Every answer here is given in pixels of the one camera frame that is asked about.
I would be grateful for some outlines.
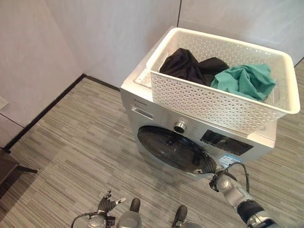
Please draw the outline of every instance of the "white plastic basket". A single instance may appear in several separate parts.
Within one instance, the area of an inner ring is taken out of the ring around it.
[[[276,86],[262,103],[208,86],[159,73],[178,48],[188,49],[200,62],[218,57],[230,67],[267,63]],[[226,128],[250,134],[269,121],[300,111],[293,62],[284,52],[188,29],[173,28],[147,62],[153,101]]]

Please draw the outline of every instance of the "green cloth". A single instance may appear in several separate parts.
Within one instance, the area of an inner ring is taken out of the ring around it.
[[[215,75],[211,87],[249,99],[263,101],[275,87],[267,64],[231,67]]]

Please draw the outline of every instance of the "door glass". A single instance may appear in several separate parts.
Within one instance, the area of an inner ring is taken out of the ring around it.
[[[156,126],[143,126],[137,135],[150,153],[177,169],[196,173],[195,170],[204,165],[204,150],[180,134]]]

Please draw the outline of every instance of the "black cable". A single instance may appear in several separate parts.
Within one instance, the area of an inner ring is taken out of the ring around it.
[[[237,162],[237,161],[236,161],[236,162],[234,162],[234,163],[229,164],[229,166],[228,166],[226,169],[224,169],[223,172],[220,173],[220,175],[218,176],[218,179],[219,179],[220,176],[223,175],[224,173],[228,173],[228,169],[229,169],[230,167],[232,167],[232,166],[234,166],[234,165],[237,165],[237,164],[243,166],[243,168],[244,168],[245,177],[246,177],[246,191],[249,193],[249,188],[250,188],[250,186],[249,186],[249,174],[247,173],[246,166],[245,166],[243,163],[241,163],[241,162]]]
[[[73,226],[74,226],[74,223],[75,223],[75,221],[77,220],[77,219],[79,219],[80,217],[83,217],[83,216],[93,216],[93,215],[98,215],[98,213],[97,212],[90,212],[90,213],[84,213],[84,214],[81,214],[81,215],[78,215],[78,216],[76,216],[74,219],[73,219],[73,221],[72,221],[72,224],[71,224],[71,228],[73,228]]]

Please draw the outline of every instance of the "baseboard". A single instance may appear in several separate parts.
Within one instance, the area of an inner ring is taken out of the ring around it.
[[[26,133],[31,129],[52,107],[54,107],[68,92],[70,92],[82,79],[87,75],[82,74],[77,78],[68,88],[66,88],[52,103],[50,103],[41,113],[39,113],[28,125],[26,125],[21,132],[19,132],[9,143],[7,143],[3,149],[9,151],[11,147]]]
[[[304,57],[295,65],[295,67],[304,60]]]
[[[90,79],[90,80],[92,80],[92,81],[94,81],[94,82],[96,82],[96,83],[99,83],[99,84],[103,85],[103,86],[109,87],[110,89],[114,89],[114,90],[120,91],[120,88],[117,88],[117,87],[114,86],[114,85],[110,85],[110,84],[108,84],[108,83],[106,83],[106,82],[103,82],[103,81],[101,81],[101,80],[99,80],[99,79],[97,79],[97,78],[94,78],[94,77],[88,76],[88,75],[86,75],[85,77],[86,77],[87,79]]]

